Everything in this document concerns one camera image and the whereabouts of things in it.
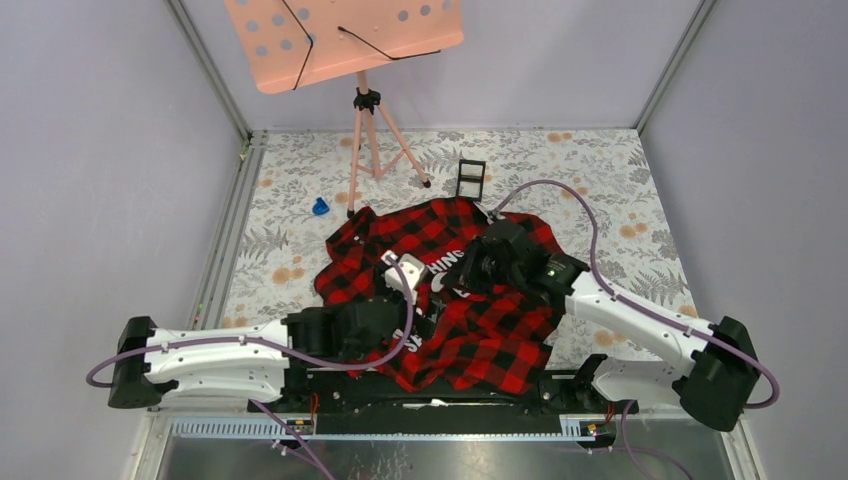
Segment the red black plaid shirt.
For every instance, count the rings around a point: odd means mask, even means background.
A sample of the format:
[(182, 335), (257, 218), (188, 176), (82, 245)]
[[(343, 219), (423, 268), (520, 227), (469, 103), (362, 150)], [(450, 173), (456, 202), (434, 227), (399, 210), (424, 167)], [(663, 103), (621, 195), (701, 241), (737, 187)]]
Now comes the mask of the red black plaid shirt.
[(478, 295), (446, 285), (449, 268), (488, 225), (483, 211), (462, 197), (383, 215), (364, 207), (326, 239), (330, 262), (316, 275), (315, 290), (325, 305), (374, 297), (383, 254), (412, 255), (427, 269), (415, 288), (413, 332), (378, 372), (409, 392), (443, 379), (457, 390), (479, 386), (522, 395), (550, 358), (545, 341), (564, 310), (537, 306), (511, 287)]

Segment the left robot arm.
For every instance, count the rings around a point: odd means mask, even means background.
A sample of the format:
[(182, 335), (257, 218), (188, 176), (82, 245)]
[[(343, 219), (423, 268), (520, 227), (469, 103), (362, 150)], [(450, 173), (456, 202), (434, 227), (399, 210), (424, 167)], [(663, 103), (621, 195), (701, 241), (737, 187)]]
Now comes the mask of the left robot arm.
[(169, 330), (147, 316), (129, 319), (108, 360), (107, 404), (149, 408), (178, 397), (277, 402), (296, 411), (310, 385), (297, 367), (367, 370), (399, 354), (396, 332), (411, 334), (416, 308), (399, 294), (310, 307), (247, 327)]

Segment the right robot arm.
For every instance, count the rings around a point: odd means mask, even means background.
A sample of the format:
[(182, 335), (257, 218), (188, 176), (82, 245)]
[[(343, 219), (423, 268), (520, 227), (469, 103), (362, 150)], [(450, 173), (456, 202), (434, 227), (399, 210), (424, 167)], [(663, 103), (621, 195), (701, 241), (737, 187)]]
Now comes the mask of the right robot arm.
[(729, 432), (761, 376), (741, 322), (674, 319), (657, 304), (629, 298), (585, 262), (547, 252), (510, 220), (498, 220), (476, 237), (444, 282), (475, 294), (511, 287), (537, 305), (561, 307), (618, 331), (655, 355), (653, 361), (604, 354), (585, 360), (575, 374), (573, 396), (589, 412), (610, 401), (646, 401), (680, 407), (704, 426)]

